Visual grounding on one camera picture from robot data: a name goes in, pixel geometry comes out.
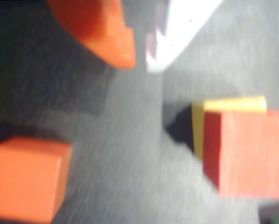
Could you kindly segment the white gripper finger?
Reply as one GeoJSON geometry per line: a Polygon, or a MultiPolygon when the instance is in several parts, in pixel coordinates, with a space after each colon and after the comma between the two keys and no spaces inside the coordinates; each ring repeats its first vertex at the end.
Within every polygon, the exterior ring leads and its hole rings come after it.
{"type": "Polygon", "coordinates": [[[164,72],[221,3],[221,0],[164,0],[157,3],[154,30],[146,35],[147,72],[164,72]]]}

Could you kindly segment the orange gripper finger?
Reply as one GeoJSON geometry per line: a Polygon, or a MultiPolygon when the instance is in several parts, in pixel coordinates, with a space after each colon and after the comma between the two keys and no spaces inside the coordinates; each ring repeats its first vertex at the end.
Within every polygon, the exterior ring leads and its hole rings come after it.
{"type": "Polygon", "coordinates": [[[49,0],[61,26],[93,54],[119,69],[136,65],[133,30],[120,0],[49,0]]]}

